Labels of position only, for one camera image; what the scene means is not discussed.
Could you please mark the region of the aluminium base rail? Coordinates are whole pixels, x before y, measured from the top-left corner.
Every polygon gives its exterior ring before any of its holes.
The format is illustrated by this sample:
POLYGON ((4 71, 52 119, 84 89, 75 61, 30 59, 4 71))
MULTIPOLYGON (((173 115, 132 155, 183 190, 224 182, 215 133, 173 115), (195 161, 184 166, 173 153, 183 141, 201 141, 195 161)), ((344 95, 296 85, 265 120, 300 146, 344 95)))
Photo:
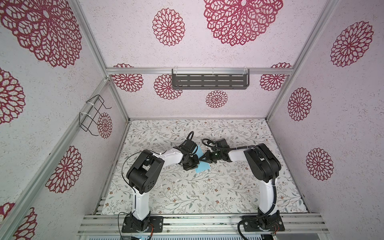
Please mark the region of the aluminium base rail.
MULTIPOLYGON (((270 229, 262 230, 260 226, 247 221, 252 214, 168 214, 152 215, 147 233, 155 236, 165 235, 237 235, 242 232, 250 234, 327 234, 329 230, 320 214, 301 213, 284 214, 270 229)), ((125 235, 122 229, 127 226, 125 214, 121 215, 86 215, 81 222, 77 236, 125 235)))

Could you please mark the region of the dark grey slotted wall shelf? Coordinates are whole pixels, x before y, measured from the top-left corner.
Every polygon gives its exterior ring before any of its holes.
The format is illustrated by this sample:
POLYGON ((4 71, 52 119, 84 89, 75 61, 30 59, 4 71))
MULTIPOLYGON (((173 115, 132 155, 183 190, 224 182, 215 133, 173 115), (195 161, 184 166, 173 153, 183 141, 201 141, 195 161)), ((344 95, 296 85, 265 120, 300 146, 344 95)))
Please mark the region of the dark grey slotted wall shelf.
POLYGON ((175 90, 246 90, 250 85, 248 72, 242 74, 182 74, 172 69, 175 90))

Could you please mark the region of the light blue square paper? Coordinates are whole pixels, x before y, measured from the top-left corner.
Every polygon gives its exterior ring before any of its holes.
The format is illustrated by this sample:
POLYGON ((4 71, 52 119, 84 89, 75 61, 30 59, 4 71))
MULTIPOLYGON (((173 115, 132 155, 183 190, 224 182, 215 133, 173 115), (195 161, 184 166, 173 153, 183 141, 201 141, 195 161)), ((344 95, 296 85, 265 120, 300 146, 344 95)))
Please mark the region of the light blue square paper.
MULTIPOLYGON (((203 150, 201 149, 200 145, 197 146, 197 152, 196 152, 197 156, 200 158, 203 156, 204 152, 203 150)), ((201 173, 201 172, 204 172, 204 171, 208 171, 211 169, 211 166, 210 164, 208 163, 205 163, 205 162, 199 162, 199 165, 198 167, 195 169, 196 173, 201 173)))

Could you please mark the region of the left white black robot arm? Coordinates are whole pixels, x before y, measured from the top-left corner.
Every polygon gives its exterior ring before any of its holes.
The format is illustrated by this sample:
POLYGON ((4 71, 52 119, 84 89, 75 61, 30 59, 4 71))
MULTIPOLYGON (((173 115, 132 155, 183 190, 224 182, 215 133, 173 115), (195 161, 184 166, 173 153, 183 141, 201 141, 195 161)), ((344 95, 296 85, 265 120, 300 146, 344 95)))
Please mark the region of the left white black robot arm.
POLYGON ((140 152, 126 174, 128 185, 133 190, 132 211, 125 218, 124 232, 128 230, 146 232, 153 229, 150 220, 150 191, 154 188, 160 173, 171 165, 182 165, 185 171, 198 167, 200 146, 193 147, 191 152, 186 148, 172 148, 157 154, 149 150, 140 152))

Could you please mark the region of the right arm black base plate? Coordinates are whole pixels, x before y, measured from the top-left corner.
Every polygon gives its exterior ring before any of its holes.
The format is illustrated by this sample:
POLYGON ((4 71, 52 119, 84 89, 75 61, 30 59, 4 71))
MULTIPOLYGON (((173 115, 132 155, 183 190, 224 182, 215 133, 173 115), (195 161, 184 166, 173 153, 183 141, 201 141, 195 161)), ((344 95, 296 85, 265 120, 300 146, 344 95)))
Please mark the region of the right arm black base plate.
POLYGON ((242 216, 245 232, 283 232, 285 226, 281 217, 264 217, 258 220, 253 220, 256 216, 242 216))

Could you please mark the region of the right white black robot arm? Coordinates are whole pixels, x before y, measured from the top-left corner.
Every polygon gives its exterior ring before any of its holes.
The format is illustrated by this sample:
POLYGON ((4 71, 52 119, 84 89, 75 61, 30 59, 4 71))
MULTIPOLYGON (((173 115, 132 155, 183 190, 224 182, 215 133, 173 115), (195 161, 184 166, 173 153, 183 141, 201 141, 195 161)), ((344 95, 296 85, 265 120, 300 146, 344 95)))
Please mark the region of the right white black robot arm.
POLYGON ((253 175, 260 182, 261 196, 258 215, 248 219, 248 221, 258 222, 260 227, 264 229, 279 221, 280 214, 276 207, 276 181, 282 166, 265 144, 238 148, 213 147, 211 151, 206 151, 199 160, 206 163, 216 163, 218 160, 248 162, 253 175))

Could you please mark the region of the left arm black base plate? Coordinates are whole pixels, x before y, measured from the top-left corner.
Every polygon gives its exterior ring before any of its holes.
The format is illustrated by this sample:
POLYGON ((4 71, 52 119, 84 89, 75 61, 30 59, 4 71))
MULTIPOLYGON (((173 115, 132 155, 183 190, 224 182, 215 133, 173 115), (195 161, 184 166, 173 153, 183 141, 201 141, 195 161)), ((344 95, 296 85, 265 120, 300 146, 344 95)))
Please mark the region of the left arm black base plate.
POLYGON ((124 219, 122 233, 161 233, 163 231, 164 217, 149 216, 140 221, 134 216, 124 219))

